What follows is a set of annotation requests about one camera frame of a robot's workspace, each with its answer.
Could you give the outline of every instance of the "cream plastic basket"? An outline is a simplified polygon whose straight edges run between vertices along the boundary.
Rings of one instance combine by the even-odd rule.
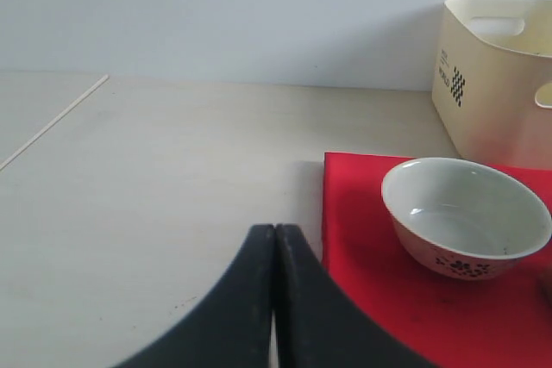
[[[552,169],[552,0],[447,0],[432,98],[465,159]],[[514,33],[475,32],[485,20]]]

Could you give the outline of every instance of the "bowl rim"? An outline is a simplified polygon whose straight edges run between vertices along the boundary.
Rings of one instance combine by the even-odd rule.
[[[540,210],[543,214],[543,218],[547,222],[547,226],[544,229],[544,234],[542,239],[536,243],[533,247],[529,249],[525,249],[522,252],[519,253],[513,253],[513,254],[478,254],[478,253],[471,253],[463,250],[454,249],[452,247],[443,245],[441,243],[437,243],[431,239],[428,239],[427,237],[423,237],[416,229],[412,228],[412,226],[406,225],[404,222],[399,220],[399,218],[395,215],[393,209],[391,208],[391,204],[389,201],[388,196],[388,190],[390,187],[391,180],[394,179],[394,176],[398,173],[398,171],[404,169],[405,167],[409,165],[414,164],[420,164],[420,163],[427,163],[427,162],[439,162],[439,163],[445,163],[445,164],[456,164],[456,165],[470,165],[474,168],[477,168],[479,170],[484,170],[487,172],[490,172],[492,174],[496,174],[501,176],[502,178],[506,178],[508,181],[510,181],[512,184],[515,184],[517,187],[521,187],[524,189],[526,193],[533,199],[533,201],[540,207]],[[385,204],[387,211],[391,214],[392,218],[396,220],[398,223],[401,224],[406,230],[409,232],[415,234],[420,239],[430,243],[433,246],[438,246],[441,249],[447,250],[452,253],[461,254],[463,256],[467,256],[470,258],[475,259],[490,259],[490,260],[511,260],[511,259],[520,259],[526,256],[530,256],[533,253],[538,252],[543,247],[545,247],[552,238],[552,216],[550,214],[549,208],[547,205],[543,202],[543,200],[529,187],[527,187],[522,182],[516,180],[514,177],[506,174],[505,172],[501,172],[500,170],[497,170],[495,168],[492,168],[488,165],[482,165],[479,163],[476,163],[474,161],[469,161],[467,159],[455,159],[455,158],[449,158],[449,157],[422,157],[417,159],[409,159],[407,161],[404,161],[398,165],[395,165],[391,170],[389,170],[386,175],[383,177],[383,180],[381,182],[381,197],[383,199],[383,203]]]

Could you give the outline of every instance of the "red mat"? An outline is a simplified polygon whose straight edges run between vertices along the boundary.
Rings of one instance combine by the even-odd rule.
[[[323,263],[331,277],[384,329],[440,366],[552,367],[552,309],[537,284],[552,263],[552,243],[489,281],[427,270],[399,244],[380,195],[382,178],[405,160],[326,154]],[[552,172],[499,169],[552,206]]]

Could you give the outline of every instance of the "checkered logo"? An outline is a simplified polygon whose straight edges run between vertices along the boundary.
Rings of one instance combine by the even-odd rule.
[[[455,75],[452,77],[450,92],[452,93],[452,97],[455,99],[459,107],[462,106],[462,97],[464,96],[465,84],[466,84],[466,79],[460,73],[458,68],[455,66]]]

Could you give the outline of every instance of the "ceramic bowl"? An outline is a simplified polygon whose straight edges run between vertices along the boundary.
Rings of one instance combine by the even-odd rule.
[[[386,174],[381,192],[406,251],[452,278],[494,278],[552,235],[550,213],[535,193],[471,161],[407,161]]]

